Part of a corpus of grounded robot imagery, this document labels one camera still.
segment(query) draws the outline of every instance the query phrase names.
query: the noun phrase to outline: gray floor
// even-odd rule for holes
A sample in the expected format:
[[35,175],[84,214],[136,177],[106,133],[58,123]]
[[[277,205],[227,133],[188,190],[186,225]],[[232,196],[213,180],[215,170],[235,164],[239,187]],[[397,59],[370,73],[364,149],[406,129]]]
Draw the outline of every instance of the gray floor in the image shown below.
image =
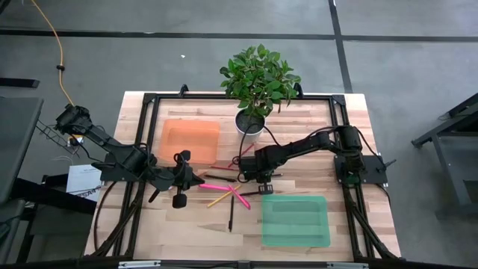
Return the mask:
[[[59,29],[203,33],[333,34],[327,0],[145,0],[38,1]],[[336,0],[343,34],[476,36],[478,1]],[[34,7],[13,0],[0,27],[41,28]],[[306,92],[343,93],[335,41],[62,38],[64,84],[95,123],[114,131],[126,90],[219,90],[218,69],[249,45],[278,50],[302,76]],[[417,150],[410,140],[440,123],[437,117],[477,92],[478,43],[345,42],[354,93],[364,93],[379,151],[398,161],[388,171],[389,192],[403,257],[449,265],[478,265],[478,220],[437,220],[434,211],[453,203],[434,149]],[[54,122],[66,100],[58,87],[58,46],[51,37],[0,36],[0,76],[37,78],[36,90],[0,89],[1,96],[42,96],[40,119]],[[87,145],[92,155],[102,151]],[[34,135],[21,176],[65,173],[51,161],[62,149]],[[85,157],[76,164],[88,163]],[[76,257],[90,219],[55,210],[43,212],[79,223],[39,220],[32,260]]]

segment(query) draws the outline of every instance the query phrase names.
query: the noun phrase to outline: green tray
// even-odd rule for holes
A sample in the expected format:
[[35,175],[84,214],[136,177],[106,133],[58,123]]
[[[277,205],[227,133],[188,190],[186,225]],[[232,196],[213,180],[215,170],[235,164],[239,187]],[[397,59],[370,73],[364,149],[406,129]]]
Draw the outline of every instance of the green tray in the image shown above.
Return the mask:
[[262,244],[270,247],[330,246],[326,199],[317,196],[264,195]]

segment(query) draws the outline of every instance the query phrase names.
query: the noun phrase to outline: green leaves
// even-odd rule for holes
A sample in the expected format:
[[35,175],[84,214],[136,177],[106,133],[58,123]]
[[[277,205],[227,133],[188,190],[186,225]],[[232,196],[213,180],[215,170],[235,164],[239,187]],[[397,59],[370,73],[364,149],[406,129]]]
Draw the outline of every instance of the green leaves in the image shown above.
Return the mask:
[[240,101],[238,108],[245,108],[247,105],[249,105],[249,102],[247,100],[242,100]]
[[282,99],[289,104],[297,96],[293,85],[301,78],[288,73],[292,70],[287,61],[281,61],[279,52],[270,52],[259,44],[233,55],[219,73],[227,78],[221,87],[226,88],[228,97],[240,100],[239,108],[246,108],[248,115],[266,117],[274,105],[281,111]]
[[240,66],[240,67],[246,66],[246,64],[245,64],[241,59],[239,59],[239,58],[234,59],[234,64],[237,64],[237,65]]
[[227,78],[231,78],[231,76],[229,75],[229,69],[227,69],[227,67],[221,67],[221,69],[219,69],[219,73],[223,74]]
[[275,90],[278,87],[281,87],[281,82],[280,81],[272,81],[272,82],[269,82],[269,84],[267,84],[266,87],[271,89],[271,90]]
[[282,97],[284,97],[284,94],[280,92],[273,92],[272,95],[270,96],[270,98],[272,99],[281,99]]
[[270,59],[270,60],[274,60],[274,61],[278,61],[281,57],[281,54],[278,53],[278,52],[271,52],[267,58]]
[[272,108],[274,107],[274,104],[272,103],[272,101],[270,99],[267,99],[266,100],[266,106],[267,106],[267,108],[272,110]]
[[264,48],[264,45],[261,44],[257,47],[257,53],[261,54],[261,52],[263,52],[265,49],[266,48]]
[[229,66],[229,69],[230,69],[232,72],[234,72],[234,63],[232,62],[231,59],[229,59],[229,62],[228,62],[227,64],[228,64],[228,66]]

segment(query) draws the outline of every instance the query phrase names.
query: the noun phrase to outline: yellow cable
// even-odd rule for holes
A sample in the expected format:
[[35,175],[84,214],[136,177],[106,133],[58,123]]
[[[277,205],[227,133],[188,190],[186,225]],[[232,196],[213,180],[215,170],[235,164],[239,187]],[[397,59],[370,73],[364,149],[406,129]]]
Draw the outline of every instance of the yellow cable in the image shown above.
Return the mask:
[[[60,46],[60,66],[63,67],[63,47],[62,47],[62,45],[61,45],[60,38],[58,37],[58,34],[57,34],[57,32],[55,31],[55,28],[54,28],[53,25],[50,23],[50,21],[49,21],[48,18],[45,16],[45,14],[44,14],[43,11],[40,9],[40,7],[39,7],[38,4],[35,2],[35,0],[31,0],[31,2],[32,2],[33,5],[38,9],[38,12],[40,12],[40,14],[42,15],[42,17],[45,19],[46,23],[48,23],[48,25],[50,26],[50,29],[53,31],[53,34],[55,34],[55,37],[57,38],[58,46]],[[63,71],[62,71],[62,70],[58,70],[58,82],[60,83],[61,90],[63,91],[63,93],[65,93],[65,96],[66,96],[66,98],[68,99],[68,102],[69,102],[70,104],[74,105],[72,99],[69,97],[68,93],[65,91],[65,88],[63,87]]]

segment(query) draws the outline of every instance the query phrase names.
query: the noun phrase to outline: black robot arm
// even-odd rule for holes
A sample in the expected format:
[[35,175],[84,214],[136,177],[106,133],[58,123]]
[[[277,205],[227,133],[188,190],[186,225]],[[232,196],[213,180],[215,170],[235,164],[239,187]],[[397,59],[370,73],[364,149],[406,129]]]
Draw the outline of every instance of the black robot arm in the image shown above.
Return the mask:
[[[332,132],[338,133],[340,143],[330,140]],[[345,169],[351,173],[359,173],[364,169],[359,131],[354,126],[331,127],[285,146],[265,146],[256,150],[254,157],[240,158],[239,168],[245,180],[256,179],[258,183],[267,183],[273,171],[287,160],[320,149],[344,156]]]
[[188,165],[190,152],[187,150],[175,154],[175,167],[156,167],[158,160],[146,144],[121,144],[92,123],[90,112],[86,108],[67,105],[56,120],[55,128],[62,134],[83,135],[108,152],[104,162],[92,163],[102,171],[102,181],[147,181],[157,189],[154,197],[159,191],[167,191],[171,186],[176,186],[178,195],[173,199],[174,208],[186,206],[186,196],[182,191],[204,183],[193,174],[193,169]]

